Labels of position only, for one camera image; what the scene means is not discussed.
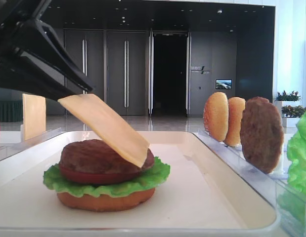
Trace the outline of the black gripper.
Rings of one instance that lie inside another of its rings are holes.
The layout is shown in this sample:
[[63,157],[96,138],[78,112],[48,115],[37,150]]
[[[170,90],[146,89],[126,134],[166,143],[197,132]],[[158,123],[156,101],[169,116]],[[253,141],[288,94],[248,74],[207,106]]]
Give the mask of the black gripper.
[[53,28],[41,21],[49,0],[0,0],[0,88],[28,92],[54,101],[76,94],[57,82],[23,51],[44,62],[83,91],[87,76],[61,45]]

